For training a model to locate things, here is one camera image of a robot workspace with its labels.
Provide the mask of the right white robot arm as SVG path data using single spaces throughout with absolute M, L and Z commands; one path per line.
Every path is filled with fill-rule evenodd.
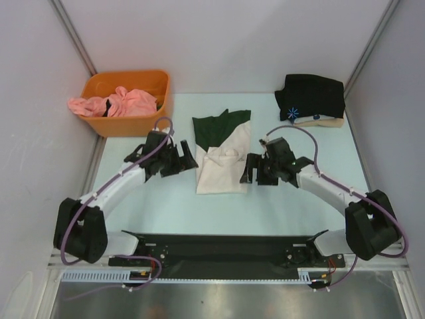
M 402 233 L 385 193 L 380 190 L 362 193 L 332 180 L 318 170 L 314 160 L 296 158 L 283 138 L 261 143 L 265 152 L 247 155 L 241 183 L 290 183 L 320 198 L 345 219 L 344 229 L 322 231 L 311 237 L 313 246 L 306 250 L 311 265 L 323 266 L 331 255 L 337 253 L 353 253 L 368 261 L 401 238 Z

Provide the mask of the orange plastic basket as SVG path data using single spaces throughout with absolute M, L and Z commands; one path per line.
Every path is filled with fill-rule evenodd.
M 154 126 L 169 125 L 156 121 L 172 117 L 171 78 L 164 70 L 99 73 L 68 105 L 102 137 L 146 136 Z

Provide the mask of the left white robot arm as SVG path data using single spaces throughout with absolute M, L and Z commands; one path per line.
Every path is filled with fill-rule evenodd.
M 109 231 L 107 218 L 154 175 L 168 177 L 197 166 L 187 141 L 176 145 L 170 133 L 150 131 L 146 141 L 125 157 L 118 172 L 103 186 L 79 199 L 67 197 L 60 204 L 53 245 L 60 251 L 62 263 L 72 265 L 66 258 L 71 255 L 77 262 L 90 264 L 104 256 L 124 257 L 134 266 L 142 264 L 147 250 L 140 245 L 141 238 L 129 231 Z

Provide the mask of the cream and green t-shirt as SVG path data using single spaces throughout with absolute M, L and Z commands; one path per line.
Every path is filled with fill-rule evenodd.
M 196 194 L 246 193 L 240 183 L 251 142 L 251 111 L 225 110 L 218 116 L 193 118 Z

